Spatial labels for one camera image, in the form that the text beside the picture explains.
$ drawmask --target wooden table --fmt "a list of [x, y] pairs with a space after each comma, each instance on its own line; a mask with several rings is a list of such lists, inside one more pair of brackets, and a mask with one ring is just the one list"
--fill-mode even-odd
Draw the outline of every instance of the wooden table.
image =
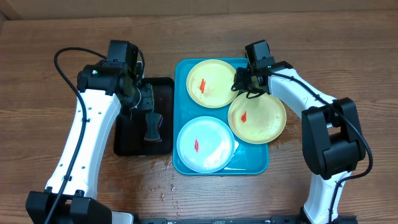
[[[43, 191], [72, 124], [76, 98], [54, 68], [57, 50], [76, 46], [106, 54], [109, 40], [128, 40], [144, 52], [148, 77], [174, 77], [175, 66], [185, 58], [242, 57], [245, 45], [266, 39], [277, 61], [288, 61], [319, 90], [348, 96], [358, 107], [374, 168], [346, 184], [340, 213], [355, 214], [361, 223], [395, 223], [397, 21], [398, 11], [348, 11], [5, 22], [0, 36], [0, 222], [31, 223], [27, 195]], [[98, 60], [84, 52], [59, 58], [74, 82], [86, 64]], [[173, 166], [166, 170], [171, 155], [118, 157], [112, 130], [98, 200], [141, 217], [298, 214], [311, 173], [302, 156], [300, 119], [286, 109], [286, 128], [269, 144], [269, 167], [255, 176], [185, 176]], [[365, 159], [354, 173], [367, 165]], [[171, 184], [176, 190], [170, 190]]]

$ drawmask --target black mounting bracket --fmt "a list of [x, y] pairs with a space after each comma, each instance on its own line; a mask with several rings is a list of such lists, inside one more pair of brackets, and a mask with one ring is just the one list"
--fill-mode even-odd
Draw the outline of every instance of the black mounting bracket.
[[138, 48], [128, 41], [111, 40], [106, 60], [95, 65], [86, 65], [77, 77], [77, 88], [105, 90], [106, 95], [115, 93], [122, 107], [131, 107], [139, 102], [138, 80], [142, 64], [137, 63]]
[[[335, 100], [338, 109], [361, 132], [358, 113], [349, 98]], [[340, 127], [340, 132], [329, 135], [327, 124]], [[355, 132], [326, 105], [302, 111], [303, 155], [310, 170], [325, 180], [344, 171], [353, 171], [365, 158], [365, 147]]]
[[260, 40], [245, 46], [248, 65], [246, 68], [236, 69], [232, 91], [243, 90], [247, 92], [248, 99], [255, 98], [264, 93], [270, 94], [268, 76], [285, 68], [293, 68], [289, 63], [282, 61], [275, 63], [271, 56], [268, 43]]
[[[84, 192], [80, 190], [74, 196], [62, 195], [51, 223], [112, 224], [111, 210], [83, 195]], [[56, 197], [57, 194], [50, 190], [29, 193], [25, 207], [33, 223], [44, 223]]]

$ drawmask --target black tray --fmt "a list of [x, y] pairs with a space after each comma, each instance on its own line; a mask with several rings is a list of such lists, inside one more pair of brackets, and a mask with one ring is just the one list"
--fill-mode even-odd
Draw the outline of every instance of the black tray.
[[131, 117], [120, 114], [116, 118], [113, 151], [118, 156], [164, 155], [173, 150], [174, 81], [172, 78], [144, 78], [142, 84], [150, 83], [154, 91], [155, 113], [163, 116], [159, 128], [161, 141], [144, 140], [145, 114]]

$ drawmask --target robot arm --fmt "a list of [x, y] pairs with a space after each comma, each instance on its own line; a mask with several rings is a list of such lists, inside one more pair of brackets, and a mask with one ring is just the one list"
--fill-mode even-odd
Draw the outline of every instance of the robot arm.
[[[250, 44], [245, 49], [248, 66], [237, 69], [231, 89], [247, 91], [248, 98], [252, 97], [249, 93], [257, 93], [256, 96], [271, 94], [302, 119], [303, 155], [313, 173], [301, 217], [306, 223], [328, 223], [336, 183], [350, 176], [358, 161], [365, 157], [365, 149], [358, 136], [347, 129], [330, 105], [339, 108], [361, 132], [356, 107], [348, 98], [336, 100], [320, 92], [303, 80], [287, 62], [275, 63], [265, 40]], [[317, 100], [316, 95], [330, 105]], [[330, 127], [341, 127], [341, 132], [329, 136], [327, 128]], [[337, 191], [332, 220], [338, 217], [337, 206], [343, 186], [341, 184]]]
[[[312, 87], [309, 83], [303, 80], [293, 68], [285, 68], [276, 73], [300, 80], [329, 103], [333, 103], [333, 100], [335, 100], [334, 97], [328, 96]], [[315, 99], [315, 97], [306, 89], [287, 78], [271, 75], [268, 77], [268, 85], [270, 93], [286, 103], [286, 105], [289, 106], [300, 118], [302, 117], [302, 111], [311, 107], [319, 108], [324, 106], [323, 103]], [[312, 173], [310, 192], [303, 207], [303, 211], [310, 223], [328, 223], [329, 207], [336, 183], [349, 175], [351, 175], [351, 172], [344, 171], [333, 175], [328, 180], [325, 180], [321, 175]], [[338, 190], [335, 204], [333, 206], [332, 220], [338, 217], [337, 206], [343, 191], [343, 186], [344, 184], [342, 184]]]
[[[112, 40], [106, 60], [87, 65], [79, 73], [77, 87], [87, 113], [85, 135], [62, 189], [83, 119], [83, 108], [78, 101], [67, 143], [45, 192], [30, 192], [26, 201], [26, 210], [34, 223], [43, 223], [49, 208], [54, 206], [59, 207], [50, 216], [51, 223], [133, 223], [132, 214], [111, 211], [95, 199], [98, 172], [112, 125], [118, 115], [131, 117], [132, 110], [138, 110], [141, 102], [138, 82], [144, 76], [144, 63], [137, 61], [138, 53], [135, 45]], [[152, 96], [151, 86], [149, 90], [146, 95]]]

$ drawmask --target white plate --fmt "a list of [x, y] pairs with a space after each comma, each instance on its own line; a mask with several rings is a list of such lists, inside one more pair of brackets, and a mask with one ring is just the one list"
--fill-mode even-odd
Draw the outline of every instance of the white plate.
[[182, 127], [177, 138], [177, 152], [189, 169], [202, 174], [216, 172], [233, 156], [234, 135], [221, 120], [198, 117]]

